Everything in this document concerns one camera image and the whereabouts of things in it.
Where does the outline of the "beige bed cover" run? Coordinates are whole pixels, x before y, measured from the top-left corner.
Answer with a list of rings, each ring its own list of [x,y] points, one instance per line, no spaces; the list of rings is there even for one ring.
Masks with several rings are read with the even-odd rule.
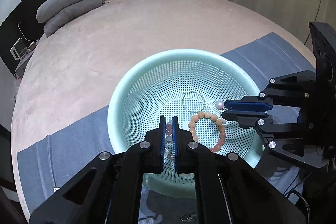
[[[21,80],[11,122],[13,174],[30,217],[18,153],[106,106],[123,75],[158,52],[226,53],[274,32],[311,64],[290,32],[228,0],[115,0],[42,37]]]

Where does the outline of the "white bedside device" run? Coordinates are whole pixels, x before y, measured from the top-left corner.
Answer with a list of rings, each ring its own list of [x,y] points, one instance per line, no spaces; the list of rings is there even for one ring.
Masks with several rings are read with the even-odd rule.
[[[29,46],[25,45],[25,41],[19,38],[10,49],[15,61],[22,61],[28,54],[30,54],[37,46],[38,41],[32,41]]]

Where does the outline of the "mint green plastic basket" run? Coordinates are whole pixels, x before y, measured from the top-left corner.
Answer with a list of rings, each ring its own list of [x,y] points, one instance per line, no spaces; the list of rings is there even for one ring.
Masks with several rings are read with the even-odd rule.
[[[255,96],[260,89],[250,76],[232,61],[201,50],[171,50],[157,53],[135,65],[115,88],[108,108],[108,134],[115,153],[125,152],[145,139],[148,131],[159,127],[160,116],[171,123],[178,117],[179,127],[188,130],[193,113],[182,106],[186,92],[200,92],[206,101],[202,112],[216,114],[218,100],[239,100]],[[225,143],[219,155],[234,152],[255,168],[263,145],[252,129],[225,122]],[[212,148],[219,140],[218,127],[210,119],[196,125],[198,142]],[[166,145],[173,156],[173,144]],[[173,159],[164,159],[163,172],[144,174],[143,185],[155,192],[176,198],[195,198],[194,175],[178,174]]]

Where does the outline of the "pearl drop earring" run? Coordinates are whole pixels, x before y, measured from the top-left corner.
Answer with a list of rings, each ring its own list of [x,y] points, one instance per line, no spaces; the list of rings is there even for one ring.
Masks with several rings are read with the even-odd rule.
[[[215,104],[216,109],[224,111],[225,108],[225,103],[223,101],[217,101]]]

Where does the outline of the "small silver charm earring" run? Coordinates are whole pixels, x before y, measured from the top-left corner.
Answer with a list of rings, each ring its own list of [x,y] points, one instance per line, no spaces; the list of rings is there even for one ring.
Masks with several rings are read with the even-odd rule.
[[[193,222],[197,219],[197,214],[183,214],[181,217],[180,217],[180,220],[182,222]]]

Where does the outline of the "lower grey pillow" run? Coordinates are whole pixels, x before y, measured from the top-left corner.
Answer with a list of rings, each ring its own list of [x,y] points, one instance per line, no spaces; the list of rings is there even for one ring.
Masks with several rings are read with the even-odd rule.
[[[47,37],[51,36],[68,22],[100,6],[102,6],[102,0],[82,0],[62,9],[46,22],[44,26],[45,35]]]

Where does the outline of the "small silver hoop earring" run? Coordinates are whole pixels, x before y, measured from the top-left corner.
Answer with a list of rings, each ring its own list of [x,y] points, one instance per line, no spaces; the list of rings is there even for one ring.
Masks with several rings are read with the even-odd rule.
[[[205,109],[206,101],[200,92],[189,91],[182,97],[182,106],[187,112],[195,114]]]

